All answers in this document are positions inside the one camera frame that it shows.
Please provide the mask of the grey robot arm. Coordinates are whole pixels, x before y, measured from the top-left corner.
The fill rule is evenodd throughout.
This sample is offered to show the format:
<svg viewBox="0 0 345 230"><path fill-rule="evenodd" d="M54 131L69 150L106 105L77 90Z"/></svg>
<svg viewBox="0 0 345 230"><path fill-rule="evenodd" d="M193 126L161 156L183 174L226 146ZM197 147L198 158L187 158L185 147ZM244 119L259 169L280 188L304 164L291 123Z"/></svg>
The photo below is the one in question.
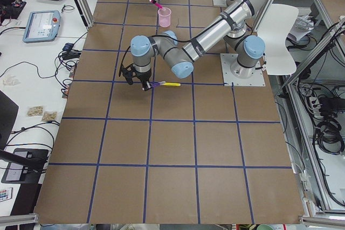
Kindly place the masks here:
<svg viewBox="0 0 345 230"><path fill-rule="evenodd" d="M238 52L237 60L231 67L232 73L238 78L248 78L265 52L265 43L260 37L248 34L245 22L257 14L264 1L226 0L227 8L182 48L178 48L176 36L172 31L150 37L135 36L130 42L133 63L121 67L119 74L130 85L133 84L133 78L138 78L142 89L147 91L154 86L150 82L153 57L160 55L171 71L183 79L193 72L195 61L219 41L224 40Z"/></svg>

